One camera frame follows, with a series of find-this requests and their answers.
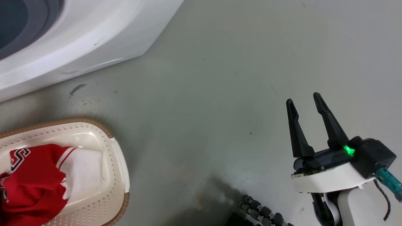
white cloth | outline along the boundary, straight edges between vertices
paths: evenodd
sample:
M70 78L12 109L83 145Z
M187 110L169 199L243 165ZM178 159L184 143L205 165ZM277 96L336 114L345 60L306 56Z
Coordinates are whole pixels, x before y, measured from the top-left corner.
M86 192L101 186L102 153L95 150L75 148L66 150L66 158L60 166L60 171L66 174L64 199L71 195Z

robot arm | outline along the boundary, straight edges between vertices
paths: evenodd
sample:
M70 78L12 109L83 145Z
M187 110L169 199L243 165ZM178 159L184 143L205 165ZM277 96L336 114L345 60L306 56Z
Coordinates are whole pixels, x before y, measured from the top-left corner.
M325 124L329 148L315 152L308 145L295 105L287 100L292 151L297 158L293 184L297 191L312 195L316 217L323 226L373 225L378 219L370 207L375 204L359 187L377 178L402 202L401 183L387 170L396 155L375 139L349 140L321 95L316 92L313 97Z

white stripe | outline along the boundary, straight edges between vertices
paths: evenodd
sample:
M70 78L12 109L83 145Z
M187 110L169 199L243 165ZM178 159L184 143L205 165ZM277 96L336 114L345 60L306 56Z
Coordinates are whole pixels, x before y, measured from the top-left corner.
M59 158L59 160L57 161L56 167L59 168L60 164L63 162L63 160L67 157L67 155L73 150L74 148L67 148L67 150L64 151L64 153L62 154L62 156Z

teal cable connector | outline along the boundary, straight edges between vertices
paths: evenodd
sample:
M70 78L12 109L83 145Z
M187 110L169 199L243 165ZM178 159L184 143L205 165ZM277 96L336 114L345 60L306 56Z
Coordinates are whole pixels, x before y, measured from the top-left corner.
M402 203L402 184L386 168L381 168L375 174L381 184L385 185L394 193L395 198Z

jersey lettering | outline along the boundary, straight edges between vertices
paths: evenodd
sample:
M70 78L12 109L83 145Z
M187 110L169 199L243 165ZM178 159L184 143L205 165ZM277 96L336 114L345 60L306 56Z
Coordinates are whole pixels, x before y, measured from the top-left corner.
M28 148L22 148L11 154L11 172L14 172L30 153Z

